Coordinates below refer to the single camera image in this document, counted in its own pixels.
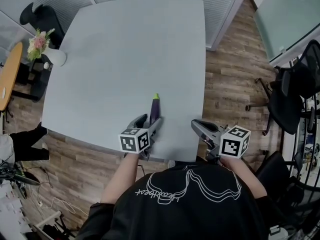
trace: black chair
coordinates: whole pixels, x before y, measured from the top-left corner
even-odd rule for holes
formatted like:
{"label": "black chair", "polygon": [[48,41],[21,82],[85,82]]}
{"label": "black chair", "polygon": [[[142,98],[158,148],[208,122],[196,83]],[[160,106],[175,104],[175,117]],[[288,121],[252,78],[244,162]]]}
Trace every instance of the black chair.
{"label": "black chair", "polygon": [[[288,166],[297,169],[297,176],[290,177]],[[285,161],[276,151],[255,175],[285,217],[286,223],[280,226],[290,233],[302,229],[308,234],[320,220],[320,188],[299,181],[302,166],[300,153],[295,154],[294,161]]]}
{"label": "black chair", "polygon": [[278,151],[269,157],[266,154],[265,160],[255,173],[268,196],[275,202],[283,194],[290,182],[290,172],[287,166],[294,166],[299,174],[303,167],[302,155],[296,153],[294,161],[285,161],[282,154]]}
{"label": "black chair", "polygon": [[65,37],[65,33],[59,23],[55,10],[48,5],[39,5],[33,12],[34,3],[30,3],[20,15],[20,24],[30,25],[35,29],[40,31],[48,32],[51,29],[55,29],[50,35],[51,43],[54,48],[58,49]]}
{"label": "black chair", "polygon": [[293,67],[276,67],[278,75],[275,81],[264,83],[261,78],[255,80],[260,82],[269,99],[269,102],[262,104],[248,104],[245,110],[249,111],[253,107],[267,106],[269,118],[266,130],[262,135],[269,132],[271,122],[274,120],[284,131],[293,135],[297,131],[300,118],[309,119],[309,128],[313,126],[315,110],[302,114],[303,101],[320,91],[320,44],[312,40],[306,46],[301,58]]}

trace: person's leg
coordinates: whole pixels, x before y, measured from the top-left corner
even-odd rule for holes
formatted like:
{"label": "person's leg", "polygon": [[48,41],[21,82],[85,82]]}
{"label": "person's leg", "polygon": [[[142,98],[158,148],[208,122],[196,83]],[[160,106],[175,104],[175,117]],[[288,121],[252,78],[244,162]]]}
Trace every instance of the person's leg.
{"label": "person's leg", "polygon": [[16,152],[16,149],[24,150],[30,148],[47,133],[47,128],[42,127],[41,123],[39,123],[33,130],[10,134],[10,137],[13,140],[14,152]]}
{"label": "person's leg", "polygon": [[15,161],[38,161],[49,160],[49,151],[45,148],[38,149],[34,147],[26,148],[24,151],[19,149],[18,152],[14,152]]}

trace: white vase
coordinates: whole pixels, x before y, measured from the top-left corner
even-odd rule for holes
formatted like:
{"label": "white vase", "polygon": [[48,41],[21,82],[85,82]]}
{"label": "white vase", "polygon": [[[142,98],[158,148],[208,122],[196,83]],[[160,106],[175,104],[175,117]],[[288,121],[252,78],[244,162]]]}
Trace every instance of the white vase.
{"label": "white vase", "polygon": [[46,55],[53,65],[62,66],[65,64],[67,55],[62,50],[47,47],[42,54]]}

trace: pink flower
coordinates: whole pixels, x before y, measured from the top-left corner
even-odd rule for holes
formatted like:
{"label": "pink flower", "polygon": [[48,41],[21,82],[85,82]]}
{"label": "pink flower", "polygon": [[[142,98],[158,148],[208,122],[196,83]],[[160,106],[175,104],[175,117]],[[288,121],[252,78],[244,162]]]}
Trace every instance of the pink flower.
{"label": "pink flower", "polygon": [[36,36],[34,40],[34,47],[36,49],[44,49],[46,45],[46,39],[43,36]]}

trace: floor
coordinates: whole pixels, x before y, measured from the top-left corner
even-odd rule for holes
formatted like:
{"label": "floor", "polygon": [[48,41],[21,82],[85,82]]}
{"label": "floor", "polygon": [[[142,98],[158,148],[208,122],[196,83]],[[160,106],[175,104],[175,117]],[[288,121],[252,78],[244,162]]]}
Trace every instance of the floor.
{"label": "floor", "polygon": [[[301,179],[300,179],[300,181],[302,183],[306,182],[309,166],[310,166],[310,163],[308,163],[308,164],[304,163],[303,164],[303,167],[302,167],[302,170],[301,170]],[[308,181],[307,181],[307,185],[314,187],[315,184],[316,184],[316,187],[319,188],[320,187],[320,180],[318,179],[318,181],[317,181],[317,177],[318,177],[319,173],[320,173],[320,165],[319,165],[319,162],[318,162],[317,166],[313,167],[312,170],[310,171],[310,175],[309,175],[309,178],[308,178]]]}
{"label": "floor", "polygon": [[[215,52],[206,53],[206,74],[204,90],[203,118],[221,125],[235,124],[251,130],[249,148],[245,159],[257,169],[263,159],[261,150],[275,151],[279,148],[281,131],[274,123],[269,134],[261,131],[268,121],[267,108],[253,108],[245,111],[248,103],[264,102],[267,97],[256,78],[271,81],[275,72],[269,66],[264,46],[253,19],[254,9],[245,0]],[[28,91],[16,86],[17,90]],[[10,104],[14,118],[5,125],[9,133],[31,130],[40,121],[43,110],[42,99],[38,103],[15,97]],[[25,162],[26,168],[44,168],[51,186],[46,183],[48,176],[39,168],[29,169],[43,184],[32,187],[29,198],[23,201],[23,210],[32,223],[38,223],[56,210],[61,210],[67,225],[76,229],[86,219],[86,215],[75,209],[67,212],[62,203],[53,204],[54,197],[65,200],[88,213],[90,205],[98,202],[101,192],[117,169],[121,158],[112,151],[79,142],[61,134],[50,132],[43,138],[48,145],[50,161]],[[198,154],[205,155],[206,146],[199,145]],[[146,173],[162,171],[165,163],[142,161]],[[142,176],[138,169],[137,178]]]}

